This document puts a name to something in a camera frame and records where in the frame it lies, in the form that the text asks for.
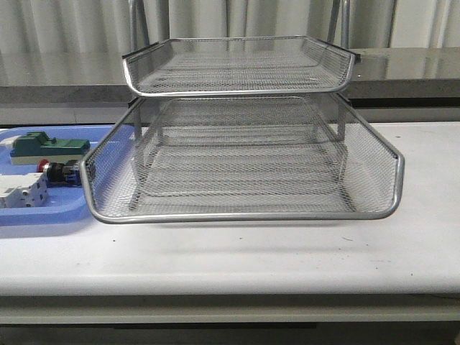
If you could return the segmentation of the red emergency stop push button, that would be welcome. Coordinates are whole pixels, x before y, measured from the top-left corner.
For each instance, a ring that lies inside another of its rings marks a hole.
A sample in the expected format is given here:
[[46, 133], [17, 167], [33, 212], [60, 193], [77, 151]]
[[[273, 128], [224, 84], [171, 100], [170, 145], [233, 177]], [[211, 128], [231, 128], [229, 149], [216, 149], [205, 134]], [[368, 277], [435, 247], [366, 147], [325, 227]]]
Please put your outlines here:
[[79, 160], [68, 160], [65, 163], [59, 163], [42, 159], [37, 163], [37, 172], [45, 174], [48, 185], [82, 186]]

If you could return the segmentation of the silver mesh top tray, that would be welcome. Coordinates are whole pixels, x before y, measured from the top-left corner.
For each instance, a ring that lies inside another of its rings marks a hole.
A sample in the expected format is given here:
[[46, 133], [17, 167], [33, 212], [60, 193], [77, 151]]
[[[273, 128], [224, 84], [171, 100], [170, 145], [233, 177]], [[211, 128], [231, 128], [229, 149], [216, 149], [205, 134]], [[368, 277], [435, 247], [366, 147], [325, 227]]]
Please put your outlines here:
[[122, 58], [141, 97], [334, 93], [359, 55], [307, 36], [176, 38]]

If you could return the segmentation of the blue plastic tray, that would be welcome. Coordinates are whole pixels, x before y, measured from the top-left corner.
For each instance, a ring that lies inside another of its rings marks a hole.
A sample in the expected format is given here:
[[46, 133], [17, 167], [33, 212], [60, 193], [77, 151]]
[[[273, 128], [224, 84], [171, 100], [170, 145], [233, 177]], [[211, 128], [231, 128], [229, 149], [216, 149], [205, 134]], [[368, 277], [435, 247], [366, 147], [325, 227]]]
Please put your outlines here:
[[[87, 139], [94, 147], [107, 135], [111, 124], [69, 126], [23, 126], [1, 131], [1, 139], [8, 139], [32, 131], [44, 131], [49, 137]], [[53, 186], [42, 206], [1, 209], [2, 226], [62, 224], [90, 216], [81, 187]]]

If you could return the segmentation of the white circuit breaker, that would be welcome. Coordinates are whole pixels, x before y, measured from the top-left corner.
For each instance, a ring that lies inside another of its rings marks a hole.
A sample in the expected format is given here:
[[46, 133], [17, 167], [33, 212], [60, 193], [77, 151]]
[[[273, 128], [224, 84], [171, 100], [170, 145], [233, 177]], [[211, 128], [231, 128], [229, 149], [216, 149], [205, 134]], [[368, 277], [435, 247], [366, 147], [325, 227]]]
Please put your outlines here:
[[1, 175], [1, 208], [42, 206], [48, 197], [47, 182], [43, 172]]

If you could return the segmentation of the green and beige electrical block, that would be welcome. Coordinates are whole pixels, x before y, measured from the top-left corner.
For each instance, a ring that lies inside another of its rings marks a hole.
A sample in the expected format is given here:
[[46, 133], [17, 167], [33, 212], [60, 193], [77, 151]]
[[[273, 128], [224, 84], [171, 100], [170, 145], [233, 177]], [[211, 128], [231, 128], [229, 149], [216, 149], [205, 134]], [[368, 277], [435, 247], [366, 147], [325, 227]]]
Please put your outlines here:
[[90, 148], [87, 139], [49, 137], [44, 131], [33, 131], [13, 141], [10, 160], [13, 165], [32, 165], [43, 159], [62, 163], [79, 160]]

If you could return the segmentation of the grey metal rack frame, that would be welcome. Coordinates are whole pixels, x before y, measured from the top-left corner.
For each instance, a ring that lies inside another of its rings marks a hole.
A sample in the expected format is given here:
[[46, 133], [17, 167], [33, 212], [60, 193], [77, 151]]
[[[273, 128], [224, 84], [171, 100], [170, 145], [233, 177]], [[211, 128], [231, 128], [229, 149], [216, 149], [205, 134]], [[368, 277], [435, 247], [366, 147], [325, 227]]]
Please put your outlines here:
[[[327, 42], [328, 44], [332, 44], [346, 50], [348, 49], [348, 40], [349, 40], [349, 10], [350, 5], [347, 1], [334, 1], [331, 5], [331, 17], [329, 19], [328, 24], [328, 33], [326, 40], [322, 40]], [[233, 35], [230, 37], [251, 37], [247, 34], [241, 35]], [[287, 36], [268, 36], [268, 37], [287, 37]], [[168, 37], [162, 41], [168, 39], [176, 39], [179, 37]], [[311, 94], [311, 93], [282, 93], [282, 94], [256, 94], [256, 95], [249, 95], [245, 94], [242, 96], [237, 95], [228, 95], [228, 96], [196, 96], [196, 97], [141, 97], [142, 99], [154, 99], [154, 100], [164, 100], [164, 99], [172, 99], [172, 98], [204, 98], [204, 97], [250, 97], [250, 96], [277, 96], [277, 95], [303, 95], [303, 94]]]

